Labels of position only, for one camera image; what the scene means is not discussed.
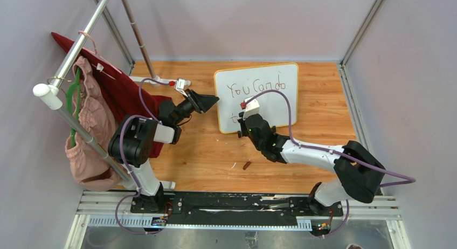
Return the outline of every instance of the clothes hanger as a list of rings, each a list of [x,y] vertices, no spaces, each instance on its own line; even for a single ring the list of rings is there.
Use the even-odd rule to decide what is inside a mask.
[[[75,110],[75,118],[77,121],[79,121],[79,111],[81,110],[80,104],[81,104],[81,83],[79,82],[79,77],[81,76],[81,69],[78,67],[76,69],[76,76],[74,79],[74,82],[68,87],[68,91],[65,94],[66,101],[67,101],[67,110],[69,113],[72,113],[72,100],[73,100],[73,93],[76,90],[77,91],[77,97],[76,97],[76,110]],[[76,146],[76,140],[75,140],[75,135],[76,131],[74,129],[71,129],[70,136],[71,136],[71,147],[74,148]]]

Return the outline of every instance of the cable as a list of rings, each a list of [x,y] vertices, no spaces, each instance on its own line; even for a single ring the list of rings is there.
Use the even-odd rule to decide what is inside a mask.
[[[165,217],[168,217],[168,206],[166,204],[165,204],[165,211],[163,212],[162,218],[165,218]]]
[[[143,107],[146,109],[146,111],[149,113],[149,115],[151,116],[151,118],[153,118],[155,121],[157,121],[159,124],[162,124],[157,118],[156,116],[153,115],[153,113],[149,110],[148,106],[146,106],[146,103],[144,102],[144,99],[143,99],[143,93],[141,92],[143,90],[143,83],[145,81],[152,81],[154,83],[157,83],[159,85],[163,85],[163,86],[170,86],[170,83],[171,82],[174,82],[174,81],[170,81],[168,83],[162,83],[160,81],[157,81],[155,79],[152,79],[152,78],[145,78],[143,80],[141,80],[140,82],[140,85],[138,87],[138,95],[140,96],[140,100],[141,100],[141,104],[143,104]]]
[[[330,219],[327,222],[324,222],[326,225],[331,225],[331,221],[333,220],[333,210],[329,207],[330,211]]]
[[[117,212],[119,211],[119,207],[121,206],[122,202],[127,199],[127,198],[138,198],[140,196],[140,193],[141,193],[141,186],[140,186],[140,182],[138,181],[138,178],[136,177],[135,175],[135,172],[132,171],[131,169],[131,166],[127,163],[127,159],[126,159],[126,156],[124,154],[124,149],[123,149],[123,145],[124,145],[124,135],[125,135],[125,132],[126,132],[126,129],[127,129],[127,126],[128,124],[130,123],[130,121],[132,121],[134,118],[140,118],[140,119],[145,119],[147,120],[148,118],[145,117],[145,116],[142,116],[142,115],[132,115],[130,116],[126,122],[124,123],[124,125],[122,126],[122,129],[121,129],[121,134],[120,134],[120,139],[119,139],[119,147],[120,147],[120,152],[121,152],[121,158],[122,158],[122,163],[126,166],[127,170],[129,171],[131,177],[133,178],[133,180],[135,181],[136,183],[136,186],[138,187],[137,190],[138,190],[138,193],[135,194],[135,195],[126,195],[124,196],[118,203],[117,203],[117,206],[116,206],[116,210],[114,211],[114,217],[116,218],[116,222],[117,224],[119,225],[119,227],[121,227],[124,231],[130,233],[130,234],[157,234],[159,232],[162,231],[162,229],[160,229],[159,231],[150,231],[150,232],[136,232],[136,231],[133,231],[131,229],[128,229],[126,228],[125,226],[122,225],[121,221],[119,220],[119,217],[117,215]]]
[[[173,213],[173,204],[171,202],[167,202],[167,204],[170,204],[170,212],[168,213],[168,218],[171,216],[171,214]]]
[[[325,237],[332,236],[333,234],[338,232],[344,226],[344,224],[346,224],[346,222],[348,221],[348,218],[349,218],[349,201],[346,200],[346,216],[344,216],[343,222],[341,222],[341,224],[335,230],[331,231],[328,234],[317,237],[317,238],[325,239]]]
[[[402,175],[402,174],[398,174],[396,172],[388,171],[388,170],[376,167],[374,165],[370,165],[370,164],[368,164],[366,162],[363,162],[362,160],[359,160],[359,159],[357,159],[357,158],[355,158],[353,156],[347,155],[347,154],[345,154],[343,152],[340,152],[340,151],[335,151],[335,150],[332,150],[332,149],[329,149],[329,148],[323,148],[323,147],[299,144],[294,139],[294,137],[292,136],[292,110],[290,108],[290,103],[289,103],[289,100],[287,99],[287,97],[282,92],[279,92],[277,90],[265,90],[263,92],[260,92],[260,93],[256,94],[252,98],[250,98],[246,102],[246,104],[250,103],[252,100],[256,99],[257,97],[259,97],[259,96],[261,96],[263,94],[266,94],[266,93],[270,93],[270,92],[278,93],[285,99],[285,101],[287,103],[287,109],[289,110],[289,137],[290,137],[290,141],[293,144],[295,144],[296,146],[298,146],[299,148],[309,148],[309,149],[315,149],[315,150],[325,151],[325,152],[329,152],[329,153],[335,153],[335,154],[337,154],[339,156],[345,157],[345,158],[347,158],[347,159],[349,159],[349,160],[351,160],[353,162],[356,162],[356,163],[358,163],[360,165],[363,165],[366,168],[370,168],[370,169],[372,169],[374,171],[381,172],[381,173],[383,173],[385,175],[390,175],[390,176],[398,177],[398,178],[401,178],[401,179],[405,180],[405,181],[401,181],[401,182],[384,183],[384,184],[381,184],[379,187],[387,187],[387,186],[400,185],[400,184],[409,184],[409,183],[414,183],[416,181],[416,179],[413,178],[413,177]]]
[[[190,115],[190,117],[189,117],[188,120],[186,120],[185,122],[183,122],[183,123],[181,123],[181,124],[178,124],[178,125],[176,125],[176,126],[178,126],[178,127],[179,127],[179,126],[182,126],[182,125],[188,123],[191,119],[192,119],[192,114]]]

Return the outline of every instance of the wooden table surface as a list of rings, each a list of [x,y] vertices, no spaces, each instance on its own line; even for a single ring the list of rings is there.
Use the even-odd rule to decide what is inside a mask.
[[[191,80],[191,89],[199,94],[215,94],[213,75],[217,70],[260,66],[260,62],[153,62],[161,78]],[[294,137],[319,144],[346,144],[355,133],[346,106],[336,65],[333,63],[298,63],[299,102]],[[149,76],[143,61],[132,73]],[[150,94],[172,97],[175,104],[183,97],[168,86],[144,84]],[[278,128],[288,134],[287,127]],[[217,107],[205,114],[193,113],[182,126],[176,145],[165,144],[158,158],[151,158],[157,178],[176,182],[182,191],[283,192],[309,193],[317,182],[329,181],[335,174],[302,164],[273,163],[257,151],[248,137],[219,132]],[[243,170],[243,165],[252,164]]]

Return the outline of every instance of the whiteboard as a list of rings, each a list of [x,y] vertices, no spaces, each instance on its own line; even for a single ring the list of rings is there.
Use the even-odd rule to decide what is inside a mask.
[[[260,67],[219,70],[214,74],[219,130],[233,133],[240,130],[237,121],[242,111],[240,103],[261,91],[275,89],[289,99],[292,109],[292,124],[297,121],[297,92],[299,66],[296,63],[266,65]],[[287,104],[282,96],[266,93],[257,98],[260,115],[272,126],[289,124]]]

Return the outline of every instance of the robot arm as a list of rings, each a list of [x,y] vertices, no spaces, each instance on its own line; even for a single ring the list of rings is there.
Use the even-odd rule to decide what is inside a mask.
[[[276,133],[276,128],[259,114],[259,103],[254,99],[241,104],[239,114],[240,131],[238,137],[247,136],[255,148],[268,160],[280,163],[302,163],[333,171],[337,179],[317,183],[308,197],[308,207],[320,215],[323,211],[348,198],[363,203],[371,203],[384,174],[355,164],[340,154],[351,155],[368,164],[384,167],[358,142],[349,141],[345,146],[325,146],[298,141],[297,146],[289,136]]]
[[[161,124],[151,119],[134,118],[127,123],[123,137],[122,150],[125,163],[130,165],[139,183],[137,185],[131,179],[123,185],[127,189],[141,187],[140,198],[144,204],[142,208],[147,208],[150,212],[160,211],[163,206],[164,189],[175,187],[174,182],[159,181],[154,175],[149,164],[153,142],[176,144],[181,135],[180,123],[183,119],[190,118],[193,112],[205,113],[219,100],[214,95],[200,95],[191,89],[182,90],[184,85],[181,85],[181,82],[184,80],[178,80],[175,89],[180,91],[185,99],[178,105],[170,100],[165,100],[159,105],[158,119]],[[120,150],[121,130],[128,118],[130,118],[129,115],[124,117],[108,145],[108,154],[121,164],[123,164]]]

